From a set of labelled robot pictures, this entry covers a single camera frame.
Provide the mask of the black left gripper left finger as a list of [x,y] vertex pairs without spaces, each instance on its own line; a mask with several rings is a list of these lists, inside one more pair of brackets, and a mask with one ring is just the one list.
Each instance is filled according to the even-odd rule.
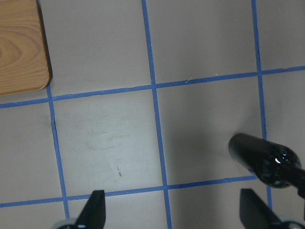
[[77,229],[103,229],[106,221],[104,190],[95,190],[75,221]]

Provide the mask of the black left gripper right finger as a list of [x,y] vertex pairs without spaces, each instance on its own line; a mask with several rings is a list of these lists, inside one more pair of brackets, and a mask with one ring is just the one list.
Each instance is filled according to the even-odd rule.
[[281,229],[282,221],[252,190],[240,190],[239,218],[245,229]]

